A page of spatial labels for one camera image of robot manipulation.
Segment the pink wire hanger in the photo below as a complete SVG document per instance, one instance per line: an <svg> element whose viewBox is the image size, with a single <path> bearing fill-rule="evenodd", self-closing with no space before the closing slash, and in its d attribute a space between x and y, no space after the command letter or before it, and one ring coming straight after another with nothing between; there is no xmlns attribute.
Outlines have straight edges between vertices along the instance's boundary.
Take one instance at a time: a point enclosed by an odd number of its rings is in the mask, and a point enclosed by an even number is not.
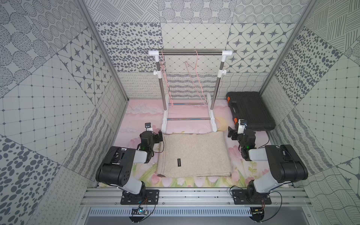
<svg viewBox="0 0 360 225"><path fill-rule="evenodd" d="M186 70L187 70L187 73L189 75L189 78L191 80L191 83L193 84L193 87L195 88L199 98L201 99L201 101L205 104L207 103L207 98L204 94L204 91L203 91L203 86L201 84L201 81L200 81L200 77L199 77L199 74L198 74L198 71L197 71L197 64L198 64L198 60L199 60L199 54L198 54L198 51L195 50L195 53L196 53L196 62L195 62L195 65L194 66L191 66L187 61L185 61L185 66L186 66ZM198 82L198 86L195 84L195 81L190 73L190 70L189 69L193 69L194 72L195 72L195 75L196 75L196 78L197 78L197 82Z"/></svg>
<svg viewBox="0 0 360 225"><path fill-rule="evenodd" d="M170 90L170 85L169 85L169 82L168 82L168 79L167 79L167 73L166 73L165 57L164 57L164 54L163 54L162 51L161 51L159 54L161 55L161 63L160 63L160 66L161 66L161 70L162 70L163 77L164 77L165 82L166 82L166 86L167 86L167 90L168 90L168 95L169 95L169 102L170 102L170 105L173 106L173 98L172 98L172 94L171 94L171 90Z"/></svg>

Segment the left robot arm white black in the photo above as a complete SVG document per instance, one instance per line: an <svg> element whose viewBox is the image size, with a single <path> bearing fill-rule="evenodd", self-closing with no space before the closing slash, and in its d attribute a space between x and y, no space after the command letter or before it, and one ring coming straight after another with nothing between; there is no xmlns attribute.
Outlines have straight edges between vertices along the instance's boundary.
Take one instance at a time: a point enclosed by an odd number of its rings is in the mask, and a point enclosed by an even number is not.
<svg viewBox="0 0 360 225"><path fill-rule="evenodd" d="M96 172L96 181L118 187L122 191L141 195L145 184L131 175L133 164L147 164L155 155L154 145L163 141L162 132L147 130L140 134L137 149L112 146Z"/></svg>

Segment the beige knitted scarf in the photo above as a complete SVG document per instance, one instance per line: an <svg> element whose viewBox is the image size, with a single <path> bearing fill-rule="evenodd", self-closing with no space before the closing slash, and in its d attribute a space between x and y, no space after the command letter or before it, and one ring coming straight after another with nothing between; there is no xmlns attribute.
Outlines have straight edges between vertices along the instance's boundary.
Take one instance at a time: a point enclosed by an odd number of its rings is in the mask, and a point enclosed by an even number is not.
<svg viewBox="0 0 360 225"><path fill-rule="evenodd" d="M157 174L167 178L230 176L231 160L223 132L163 135Z"/></svg>

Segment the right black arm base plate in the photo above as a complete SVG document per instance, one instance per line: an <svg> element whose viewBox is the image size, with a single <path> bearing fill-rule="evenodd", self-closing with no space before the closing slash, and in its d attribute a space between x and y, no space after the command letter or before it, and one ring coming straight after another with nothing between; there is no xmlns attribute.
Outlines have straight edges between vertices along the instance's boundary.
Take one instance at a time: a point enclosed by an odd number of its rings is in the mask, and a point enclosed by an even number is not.
<svg viewBox="0 0 360 225"><path fill-rule="evenodd" d="M242 189L231 190L231 195L235 205L270 205L272 201L269 193L249 193Z"/></svg>

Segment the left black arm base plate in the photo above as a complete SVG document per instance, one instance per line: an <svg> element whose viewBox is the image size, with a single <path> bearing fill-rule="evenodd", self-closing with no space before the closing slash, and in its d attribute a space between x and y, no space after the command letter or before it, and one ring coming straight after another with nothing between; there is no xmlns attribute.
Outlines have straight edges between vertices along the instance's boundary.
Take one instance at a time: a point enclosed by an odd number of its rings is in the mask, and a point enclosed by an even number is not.
<svg viewBox="0 0 360 225"><path fill-rule="evenodd" d="M159 192L159 189L145 189L137 195L123 192L121 205L157 205Z"/></svg>

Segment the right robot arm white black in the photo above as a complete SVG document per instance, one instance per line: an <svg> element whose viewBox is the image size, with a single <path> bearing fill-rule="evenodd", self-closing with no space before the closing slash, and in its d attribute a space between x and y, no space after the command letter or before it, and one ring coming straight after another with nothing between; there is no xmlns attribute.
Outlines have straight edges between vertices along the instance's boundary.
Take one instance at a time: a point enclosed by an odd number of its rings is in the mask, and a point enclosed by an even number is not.
<svg viewBox="0 0 360 225"><path fill-rule="evenodd" d="M248 162L267 162L270 171L261 178L251 180L247 189L231 189L234 204L271 204L270 193L292 182L308 178L308 170L291 145L265 145L256 148L255 132L251 129L237 131L228 128L228 137L237 140L241 156Z"/></svg>

